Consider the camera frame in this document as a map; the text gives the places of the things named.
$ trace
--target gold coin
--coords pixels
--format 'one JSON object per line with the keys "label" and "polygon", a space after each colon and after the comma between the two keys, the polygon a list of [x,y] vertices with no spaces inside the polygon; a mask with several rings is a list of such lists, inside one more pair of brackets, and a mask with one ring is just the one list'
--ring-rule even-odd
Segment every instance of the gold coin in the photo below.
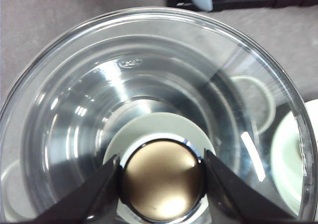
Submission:
{"label": "gold coin", "polygon": [[203,192],[203,171],[184,145],[153,141],[126,164],[122,192],[140,216],[172,221],[185,216],[198,202]]}

